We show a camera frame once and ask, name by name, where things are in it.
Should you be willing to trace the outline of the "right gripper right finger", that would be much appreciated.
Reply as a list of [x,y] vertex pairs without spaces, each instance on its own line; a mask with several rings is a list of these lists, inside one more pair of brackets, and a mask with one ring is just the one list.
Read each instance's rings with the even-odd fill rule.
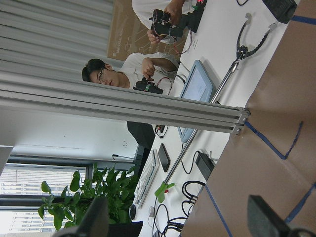
[[261,196],[249,195],[247,226],[253,237],[286,237],[290,228]]

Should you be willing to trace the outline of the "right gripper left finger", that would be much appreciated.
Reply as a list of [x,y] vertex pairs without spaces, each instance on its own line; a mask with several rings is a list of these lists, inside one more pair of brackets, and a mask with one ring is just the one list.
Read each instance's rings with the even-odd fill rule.
[[96,197],[78,226],[59,230],[53,237],[106,237],[108,230],[107,198]]

